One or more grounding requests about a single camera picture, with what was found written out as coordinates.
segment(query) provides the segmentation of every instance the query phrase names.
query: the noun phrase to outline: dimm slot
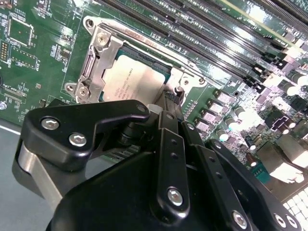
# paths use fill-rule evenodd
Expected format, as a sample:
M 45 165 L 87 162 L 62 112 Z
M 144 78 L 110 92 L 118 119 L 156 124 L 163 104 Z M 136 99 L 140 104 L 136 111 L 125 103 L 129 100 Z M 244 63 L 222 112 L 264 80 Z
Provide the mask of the dimm slot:
M 182 4 L 185 4 L 185 0 L 178 0 L 178 1 L 181 2 Z M 210 4 L 207 4 L 206 2 L 202 2 L 200 4 L 210 9 Z M 186 12 L 186 14 L 189 17 L 193 18 L 197 22 L 201 22 L 202 24 L 209 27 L 211 30 L 229 39 L 230 41 L 237 43 L 239 46 L 243 47 L 245 50 L 249 51 L 254 56 L 261 57 L 260 54 L 266 52 L 266 49 L 256 45 L 254 42 L 248 39 L 241 37 L 237 32 L 233 31 L 228 26 L 222 24 L 211 15 L 206 14 L 198 7 L 194 5 L 190 5 L 189 7 L 190 7 L 189 10 Z
M 181 18 L 178 18 L 174 13 L 171 13 L 170 11 L 168 11 L 167 9 L 165 9 L 164 7 L 161 7 L 159 5 L 157 5 L 155 2 L 151 1 L 151 0 L 137 0 L 138 2 L 142 2 L 142 4 L 144 5 L 144 7 L 146 8 L 146 5 L 150 5 L 153 8 L 155 8 L 155 12 L 159 12 L 160 15 L 162 16 L 168 16 L 168 19 L 174 22 L 177 22 L 179 25 L 185 27 L 187 30 L 195 33 L 196 35 L 200 35 L 199 38 L 197 38 L 198 40 L 202 40 L 202 39 L 206 39 L 207 40 L 207 44 L 208 43 L 212 43 L 214 46 L 218 47 L 217 50 L 219 50 L 220 48 L 220 52 L 223 53 L 224 55 L 233 58 L 233 59 L 237 59 L 239 61 L 239 63 L 243 63 L 246 64 L 246 68 L 247 69 L 251 69 L 251 67 L 248 67 L 250 65 L 254 65 L 256 62 L 253 61 L 252 59 L 248 58 L 247 56 L 237 52 L 237 51 L 233 51 L 230 48 L 228 48 L 226 46 L 226 44 L 224 44 L 223 42 L 219 41 L 218 39 L 216 39 L 215 37 L 203 32 L 202 30 L 200 30 L 197 26 L 190 24 L 189 22 L 182 20 Z M 215 31 L 216 33 L 222 35 L 223 37 L 227 37 L 230 41 L 237 43 L 240 47 L 243 47 L 243 44 L 239 44 L 232 36 L 226 35 L 224 32 L 218 30 L 217 28 L 215 28 L 214 26 L 212 26 L 210 23 L 205 22 L 204 20 L 197 18 L 194 18 L 194 20 L 196 20 L 197 22 L 200 22 L 203 26 L 206 26 L 208 28 L 210 28 L 211 30 Z M 261 55 L 258 52 L 255 52 L 251 49 L 249 49 L 248 47 L 244 47 L 244 49 L 247 48 L 246 50 L 248 50 L 249 52 L 251 52 L 256 58 L 260 58 Z
M 212 9 L 210 8 L 210 5 L 209 5 L 207 2 L 204 2 L 203 5 L 204 5 L 205 7 L 207 7 L 209 10 L 212 10 Z M 240 39 L 242 42 L 245 43 L 245 46 L 247 47 L 247 50 L 248 50 L 248 51 L 253 50 L 253 52 L 251 52 L 251 53 L 255 54 L 255 53 L 257 52 L 257 53 L 263 54 L 263 53 L 266 52 L 266 49 L 264 49 L 263 47 L 260 47 L 260 46 L 258 46 L 257 44 L 255 44 L 254 42 L 252 42 L 252 41 L 250 41 L 250 40 L 248 40 L 248 39 L 246 39 L 246 38 L 241 37 L 238 33 L 236 33 L 235 31 L 233 31 L 230 27 L 224 25 L 223 23 L 221 23 L 219 20 L 217 20 L 216 18 L 212 17 L 211 15 L 206 14 L 205 12 L 203 12 L 202 10 L 200 10 L 199 8 L 197 8 L 196 6 L 191 6 L 191 9 L 194 10 L 195 13 L 197 13 L 198 15 L 200 15 L 200 16 L 202 17 L 202 19 L 203 19 L 203 18 L 204 18 L 204 19 L 207 19 L 207 20 L 208 20 L 208 21 L 207 21 L 208 23 L 209 23 L 209 21 L 210 21 L 210 22 L 214 23 L 215 26 L 216 26 L 217 28 L 220 28 L 221 31 L 226 31 L 227 33 L 229 33 L 229 37 L 230 37 L 230 36 L 233 36 L 233 37 L 235 36 L 235 37 L 237 37 L 238 39 Z
M 132 10 L 131 8 L 127 7 L 126 5 L 116 1 L 116 0 L 94 0 L 98 3 L 100 3 L 102 6 L 106 8 L 110 8 L 113 11 L 117 12 L 118 14 L 122 14 L 125 17 L 127 17 L 129 20 L 139 23 L 143 27 L 155 32 L 157 35 L 161 36 L 164 39 L 171 40 L 174 39 L 172 43 L 176 46 L 182 47 L 186 49 L 188 52 L 194 54 L 196 57 L 198 57 L 201 60 L 205 60 L 209 64 L 222 69 L 224 72 L 226 72 L 228 75 L 238 79 L 243 80 L 245 79 L 246 74 L 242 71 L 238 70 L 237 68 L 231 66 L 230 64 L 226 64 L 223 61 L 216 58 L 213 54 L 206 52 L 204 55 L 200 51 L 200 48 L 194 45 L 191 42 L 188 42 L 183 37 L 178 35 L 170 35 L 169 30 L 167 30 L 165 27 L 159 25 L 157 22 L 154 22 L 147 17 L 143 16 L 141 13 L 136 12 Z
M 308 24 L 308 13 L 298 6 L 290 2 L 289 0 L 272 0 L 278 6 L 286 9 L 289 13 L 294 15 L 299 20 L 303 21 L 304 23 Z
M 191 4 L 190 5 L 186 5 L 187 4 L 186 0 L 164 0 L 164 1 L 166 3 L 172 5 L 172 7 L 176 8 L 176 9 L 179 9 L 179 10 L 182 8 L 183 10 L 189 11 L 190 10 L 189 8 L 192 6 Z M 253 36 L 253 37 L 257 38 L 258 40 L 260 40 L 261 42 L 263 42 L 265 45 L 270 45 L 270 43 L 261 34 L 259 34 L 258 32 L 254 31 L 252 28 L 250 28 L 249 26 L 245 25 L 244 23 L 242 23 L 241 21 L 237 20 L 236 18 L 233 18 L 229 14 L 225 13 L 216 4 L 211 3 L 209 1 L 199 2 L 199 4 L 204 5 L 209 10 L 215 12 L 220 17 L 224 18 L 226 21 L 230 21 L 231 23 L 233 23 L 234 25 L 236 25 L 237 27 L 239 27 L 243 31 L 247 32 L 251 36 Z
M 297 31 L 305 34 L 308 36 L 308 26 L 300 21 L 299 19 L 295 18 L 293 15 L 288 13 L 286 10 L 281 8 L 280 6 L 276 5 L 271 0 L 252 0 L 257 6 L 263 8 L 270 14 L 275 15 L 290 27 L 295 28 Z

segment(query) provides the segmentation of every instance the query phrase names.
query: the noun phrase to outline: black plastic bracket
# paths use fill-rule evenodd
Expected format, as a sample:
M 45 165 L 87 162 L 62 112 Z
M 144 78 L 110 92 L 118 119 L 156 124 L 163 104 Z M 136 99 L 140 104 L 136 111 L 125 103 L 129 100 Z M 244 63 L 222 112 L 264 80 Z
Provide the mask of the black plastic bracket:
M 167 224 L 185 219 L 190 210 L 184 140 L 178 134 L 178 119 L 162 111 L 158 120 L 155 179 L 151 208 Z
M 123 123 L 145 122 L 149 116 L 147 107 L 136 100 L 40 108 L 26 115 L 21 140 L 29 151 L 62 170 L 80 170 L 90 158 L 97 133 Z M 41 125 L 45 118 L 55 119 L 59 127 L 45 129 Z M 69 136 L 73 133 L 84 135 L 86 144 L 72 145 Z
M 300 230 L 297 219 L 221 142 L 210 140 L 206 145 L 217 154 L 233 189 L 246 200 L 246 210 L 260 230 Z
M 249 219 L 238 200 L 227 174 L 222 168 L 217 155 L 210 149 L 205 148 L 196 128 L 188 122 L 182 122 L 185 136 L 186 153 L 191 153 L 198 172 L 202 174 L 203 187 L 208 187 L 209 201 L 212 203 L 213 215 L 216 217 L 219 230 L 251 231 Z M 235 222 L 234 216 L 242 216 L 245 222 L 242 227 Z

